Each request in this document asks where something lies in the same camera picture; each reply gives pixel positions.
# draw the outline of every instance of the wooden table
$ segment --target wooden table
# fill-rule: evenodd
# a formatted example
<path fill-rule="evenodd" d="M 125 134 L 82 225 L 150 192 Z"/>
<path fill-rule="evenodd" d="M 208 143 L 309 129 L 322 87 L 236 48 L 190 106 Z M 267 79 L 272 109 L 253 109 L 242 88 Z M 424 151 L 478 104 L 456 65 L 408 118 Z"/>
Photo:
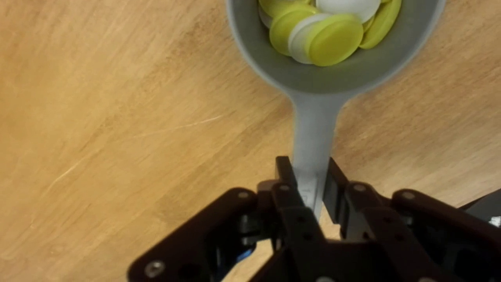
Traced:
<path fill-rule="evenodd" d="M 345 106 L 350 179 L 453 206 L 501 187 L 499 10 L 449 0 L 413 65 Z M 290 131 L 222 0 L 0 2 L 0 281 L 125 281 L 217 195 L 270 179 Z"/>

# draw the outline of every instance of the wood grain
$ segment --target wood grain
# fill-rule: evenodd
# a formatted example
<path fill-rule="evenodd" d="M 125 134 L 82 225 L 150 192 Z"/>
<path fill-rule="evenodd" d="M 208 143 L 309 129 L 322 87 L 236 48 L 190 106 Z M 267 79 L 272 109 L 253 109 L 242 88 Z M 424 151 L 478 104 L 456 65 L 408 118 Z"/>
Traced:
<path fill-rule="evenodd" d="M 350 179 L 453 206 L 501 185 L 499 10 L 447 2 L 413 65 L 345 106 Z M 125 281 L 217 195 L 270 179 L 290 120 L 223 2 L 0 2 L 0 281 Z"/>

